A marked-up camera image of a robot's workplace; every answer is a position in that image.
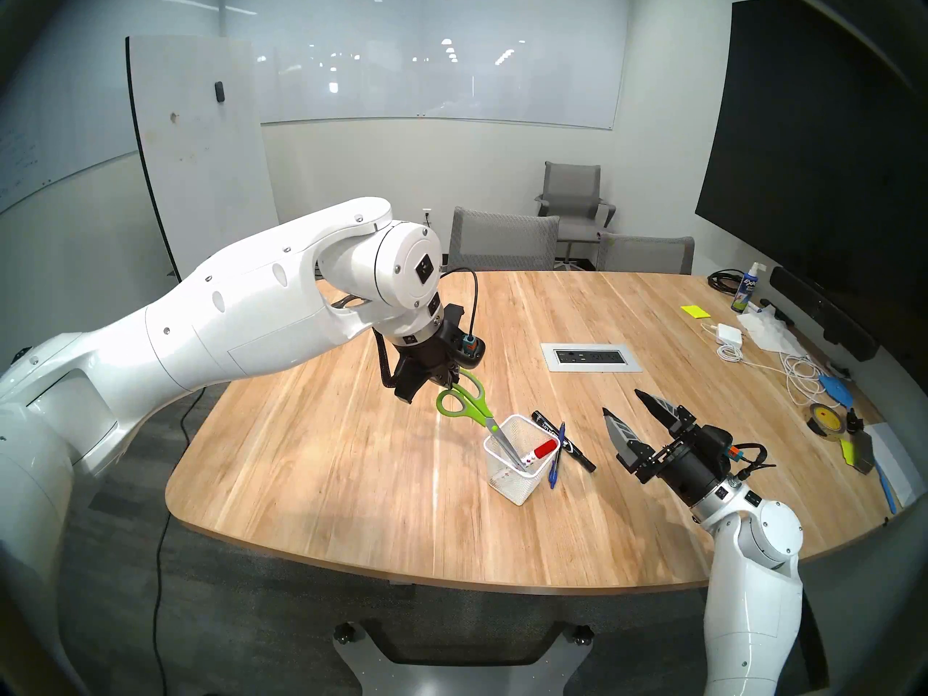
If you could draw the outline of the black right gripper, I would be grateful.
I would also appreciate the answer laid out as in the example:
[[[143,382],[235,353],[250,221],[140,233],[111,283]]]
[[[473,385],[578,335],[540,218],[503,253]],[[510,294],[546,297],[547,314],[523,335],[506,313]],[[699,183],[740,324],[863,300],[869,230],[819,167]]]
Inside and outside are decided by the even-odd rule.
[[[635,389],[648,412],[668,432],[680,432],[671,444],[656,454],[608,408],[602,408],[616,459],[646,484],[662,479],[688,507],[694,506],[731,474],[731,434],[716,426],[693,426],[695,418],[684,406],[673,406],[661,397]]]

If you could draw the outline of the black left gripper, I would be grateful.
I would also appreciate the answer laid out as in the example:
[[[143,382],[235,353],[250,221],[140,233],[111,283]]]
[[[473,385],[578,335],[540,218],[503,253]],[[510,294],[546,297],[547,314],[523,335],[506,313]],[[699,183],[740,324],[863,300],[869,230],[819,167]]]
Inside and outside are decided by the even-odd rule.
[[[393,374],[393,392],[398,399],[411,404],[427,381],[446,390],[459,383],[459,332],[458,328],[438,328],[422,343],[393,345],[399,355]]]

